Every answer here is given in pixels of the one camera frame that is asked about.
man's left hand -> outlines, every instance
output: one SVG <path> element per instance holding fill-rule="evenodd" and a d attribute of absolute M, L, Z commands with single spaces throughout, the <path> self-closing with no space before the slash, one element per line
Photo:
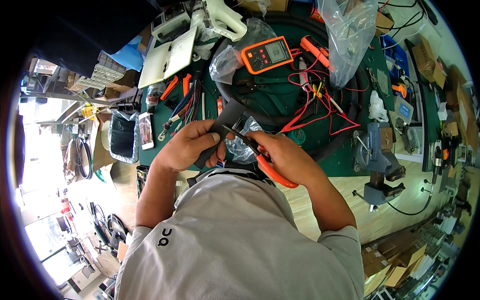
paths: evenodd
<path fill-rule="evenodd" d="M 183 127 L 162 148 L 154 159 L 154 163 L 161 165 L 171 173 L 178 173 L 188 169 L 207 148 L 215 146 L 220 140 L 218 133 L 207 133 L 215 120 L 194 121 Z M 208 168 L 216 165 L 217 160 L 225 159 L 225 142 L 221 142 L 217 151 L 205 162 Z"/>

white crate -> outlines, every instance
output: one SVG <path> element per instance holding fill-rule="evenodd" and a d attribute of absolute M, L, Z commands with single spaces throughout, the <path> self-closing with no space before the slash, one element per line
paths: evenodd
<path fill-rule="evenodd" d="M 126 68 L 105 53 L 98 56 L 98 64 L 95 65 L 92 78 L 81 76 L 75 84 L 103 90 L 108 84 L 117 81 L 125 75 Z"/>

man's right hand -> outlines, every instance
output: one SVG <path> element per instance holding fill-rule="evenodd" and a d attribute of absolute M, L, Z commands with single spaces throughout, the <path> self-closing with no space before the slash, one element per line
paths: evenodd
<path fill-rule="evenodd" d="M 248 132 L 245 135 L 265 148 L 272 161 L 270 165 L 291 182 L 309 187 L 318 182 L 319 176 L 325 176 L 310 155 L 291 139 L 262 131 Z"/>

multimeter button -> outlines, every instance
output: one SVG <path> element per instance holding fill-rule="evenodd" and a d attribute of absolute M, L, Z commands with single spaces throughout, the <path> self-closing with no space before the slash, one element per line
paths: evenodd
<path fill-rule="evenodd" d="M 261 65 L 262 65 L 262 61 L 261 60 L 254 60 L 252 65 L 255 67 L 255 68 L 259 68 Z"/>

open notebook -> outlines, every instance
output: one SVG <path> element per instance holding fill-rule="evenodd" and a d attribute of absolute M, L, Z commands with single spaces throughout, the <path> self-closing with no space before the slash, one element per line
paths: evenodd
<path fill-rule="evenodd" d="M 193 43 L 197 26 L 190 29 L 172 42 L 155 47 L 152 41 L 140 74 L 138 88 L 161 82 L 181 69 L 188 66 L 192 60 Z"/>

